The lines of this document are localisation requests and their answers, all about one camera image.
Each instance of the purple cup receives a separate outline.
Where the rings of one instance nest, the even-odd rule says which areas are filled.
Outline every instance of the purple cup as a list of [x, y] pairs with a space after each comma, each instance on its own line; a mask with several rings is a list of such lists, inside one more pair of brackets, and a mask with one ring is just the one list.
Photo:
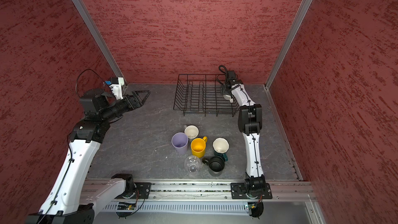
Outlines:
[[178, 132], [172, 137], [172, 145], [180, 154], [184, 154], [188, 150], [188, 136], [183, 132]]

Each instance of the dish rack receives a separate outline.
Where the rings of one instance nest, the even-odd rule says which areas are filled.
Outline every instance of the dish rack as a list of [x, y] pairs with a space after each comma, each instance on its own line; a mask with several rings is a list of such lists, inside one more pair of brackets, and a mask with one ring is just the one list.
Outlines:
[[177, 80], [174, 110], [185, 114], [230, 114], [234, 116], [239, 104], [234, 98], [230, 103], [221, 93], [221, 84], [216, 79], [224, 80], [219, 74], [180, 74]]

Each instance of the white robotic arm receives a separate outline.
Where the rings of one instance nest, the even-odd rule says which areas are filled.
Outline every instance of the white robotic arm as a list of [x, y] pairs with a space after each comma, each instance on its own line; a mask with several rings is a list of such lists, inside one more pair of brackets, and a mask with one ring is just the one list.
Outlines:
[[[133, 91], [121, 96], [122, 85], [119, 86], [118, 90], [112, 89], [117, 100], [111, 105], [102, 89], [89, 90], [80, 98], [85, 117], [75, 125], [68, 137], [67, 156], [51, 192], [39, 212], [26, 218], [26, 224], [90, 224], [98, 212], [114, 198], [136, 196], [132, 176], [116, 174], [100, 190], [80, 201], [88, 169], [112, 119], [120, 118], [123, 113], [141, 107], [150, 94], [146, 90]], [[146, 96], [141, 99], [139, 93], [146, 93]]]
[[262, 107], [251, 100], [245, 90], [243, 82], [238, 79], [234, 71], [228, 71], [225, 66], [218, 69], [225, 74], [224, 82], [216, 79], [221, 84], [221, 92], [226, 100], [239, 104], [238, 127], [246, 145], [247, 167], [245, 179], [246, 195], [256, 198], [261, 192], [268, 190], [263, 169], [260, 162], [259, 139], [262, 128]]
[[[238, 85], [239, 87], [231, 91], [238, 104], [240, 106], [254, 106], [255, 102], [249, 97], [245, 90], [245, 86], [243, 84]], [[260, 135], [257, 133], [247, 135], [244, 132], [242, 132], [242, 134], [246, 144], [246, 173], [249, 177], [261, 177], [263, 175], [263, 169], [261, 168], [260, 149], [258, 146]]]

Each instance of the black joint housing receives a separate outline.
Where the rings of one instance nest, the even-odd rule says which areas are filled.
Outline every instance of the black joint housing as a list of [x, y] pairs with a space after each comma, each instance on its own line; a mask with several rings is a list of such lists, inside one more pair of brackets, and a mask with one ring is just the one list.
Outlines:
[[239, 131], [249, 136], [252, 133], [260, 134], [263, 127], [263, 113], [260, 104], [241, 106], [238, 117]]
[[43, 214], [30, 214], [25, 219], [25, 224], [92, 224], [94, 221], [94, 210], [91, 208], [78, 209], [76, 212], [70, 214], [47, 214], [45, 217]]
[[265, 191], [266, 189], [266, 178], [264, 175], [261, 177], [253, 177], [245, 179], [246, 192], [254, 195], [253, 193]]
[[111, 84], [119, 84], [119, 78], [117, 77], [110, 77], [109, 81], [111, 82]]
[[101, 110], [109, 106], [108, 99], [102, 95], [104, 92], [103, 89], [95, 88], [88, 90], [80, 97], [79, 101], [82, 104], [86, 117], [99, 119], [98, 114]]

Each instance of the black mug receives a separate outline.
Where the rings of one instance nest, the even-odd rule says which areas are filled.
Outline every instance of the black mug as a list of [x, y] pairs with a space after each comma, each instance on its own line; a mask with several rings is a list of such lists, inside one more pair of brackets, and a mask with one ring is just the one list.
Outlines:
[[222, 157], [214, 156], [210, 159], [204, 157], [202, 162], [209, 167], [209, 173], [213, 177], [218, 177], [222, 174], [222, 170], [225, 167], [225, 162]]

